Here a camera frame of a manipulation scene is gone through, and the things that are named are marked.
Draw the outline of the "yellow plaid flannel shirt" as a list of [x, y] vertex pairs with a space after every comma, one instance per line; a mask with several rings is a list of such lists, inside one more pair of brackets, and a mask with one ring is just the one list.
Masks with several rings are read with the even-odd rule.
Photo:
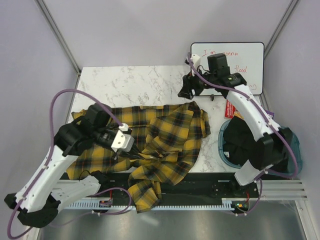
[[195, 165], [202, 140], [210, 133], [208, 114], [196, 102], [161, 106], [113, 108], [115, 119], [131, 129], [139, 156], [116, 156], [112, 150], [95, 145], [84, 151], [66, 170], [71, 180], [85, 172], [105, 174], [130, 170], [128, 192], [138, 213], [151, 210], [162, 201], [161, 184], [176, 185]]

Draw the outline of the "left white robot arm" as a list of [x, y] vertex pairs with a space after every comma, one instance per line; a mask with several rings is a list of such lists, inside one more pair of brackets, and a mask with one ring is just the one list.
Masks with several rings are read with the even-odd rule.
[[106, 196], [110, 185], [99, 170], [84, 179], [55, 190], [54, 186], [66, 169], [94, 145], [110, 150], [115, 157], [137, 157], [130, 128], [124, 124], [117, 131], [107, 127], [111, 115], [107, 105], [90, 105], [85, 115], [61, 126], [54, 136], [53, 147], [28, 183], [17, 193], [8, 194], [4, 201], [18, 211], [21, 224], [34, 228], [49, 225], [58, 213], [84, 197]]

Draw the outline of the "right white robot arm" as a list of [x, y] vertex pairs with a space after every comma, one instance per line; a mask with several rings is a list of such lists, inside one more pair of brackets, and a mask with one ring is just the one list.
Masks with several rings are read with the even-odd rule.
[[201, 72], [201, 57], [188, 52], [185, 63], [190, 72], [182, 78], [180, 98], [193, 99], [205, 89], [214, 89], [228, 100], [244, 118], [254, 139], [248, 160], [234, 174], [229, 191], [235, 197], [247, 191], [247, 185], [264, 174], [272, 173], [272, 167], [288, 158], [297, 166], [297, 160], [290, 146], [293, 132], [276, 123], [257, 102], [244, 77], [231, 73], [227, 57], [223, 53], [207, 57], [208, 70]]

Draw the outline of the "red card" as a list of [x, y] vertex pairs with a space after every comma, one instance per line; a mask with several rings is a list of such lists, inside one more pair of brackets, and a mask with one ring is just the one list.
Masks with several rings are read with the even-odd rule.
[[235, 108], [235, 106], [228, 100], [226, 100], [224, 117], [226, 119], [232, 119], [233, 117], [237, 117], [240, 119], [244, 119], [240, 112]]

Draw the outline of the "white dry-erase board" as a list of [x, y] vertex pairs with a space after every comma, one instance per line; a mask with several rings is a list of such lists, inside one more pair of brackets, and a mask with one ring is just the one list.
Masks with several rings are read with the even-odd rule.
[[207, 57], [225, 54], [230, 72], [240, 73], [253, 95], [263, 93], [264, 50], [262, 42], [194, 42], [190, 46], [192, 54], [201, 57], [201, 70], [208, 70]]

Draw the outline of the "black shirt in bin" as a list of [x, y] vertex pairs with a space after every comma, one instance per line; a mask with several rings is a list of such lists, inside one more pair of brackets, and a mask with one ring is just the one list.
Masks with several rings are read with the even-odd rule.
[[247, 123], [233, 117], [223, 132], [223, 140], [223, 151], [229, 153], [232, 164], [243, 166], [249, 161], [257, 170], [272, 165], [271, 169], [276, 172], [287, 172], [289, 154], [275, 133], [264, 133], [256, 141]]

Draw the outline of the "teal plastic bin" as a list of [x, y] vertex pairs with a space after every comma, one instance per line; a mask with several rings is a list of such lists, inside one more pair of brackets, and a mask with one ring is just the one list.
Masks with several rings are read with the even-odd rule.
[[[251, 131], [244, 120], [240, 118], [227, 120], [222, 124], [218, 134], [219, 156], [228, 166], [240, 169], [249, 156], [249, 146], [247, 145], [253, 141]], [[300, 142], [295, 133], [292, 133], [290, 147], [296, 157], [299, 174], [303, 168], [303, 160], [301, 157]], [[295, 166], [290, 156], [287, 163], [281, 162], [271, 169], [290, 175], [293, 174]]]

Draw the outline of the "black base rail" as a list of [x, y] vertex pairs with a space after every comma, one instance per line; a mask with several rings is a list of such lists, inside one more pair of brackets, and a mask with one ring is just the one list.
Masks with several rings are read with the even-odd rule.
[[251, 199], [259, 196], [255, 183], [246, 186], [238, 185], [233, 173], [188, 173], [177, 184], [156, 182], [152, 180], [129, 180], [129, 173], [105, 174], [100, 171], [83, 171], [77, 181], [86, 177], [97, 177], [102, 182], [100, 190], [120, 187], [128, 190], [136, 205], [174, 202], [197, 199], [200, 201], [215, 201], [222, 198]]

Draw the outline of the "aluminium frame rails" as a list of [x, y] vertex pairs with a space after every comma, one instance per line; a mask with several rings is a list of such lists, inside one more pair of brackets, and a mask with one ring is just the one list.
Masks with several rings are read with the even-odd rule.
[[300, 180], [263, 180], [261, 200], [306, 201], [305, 186]]

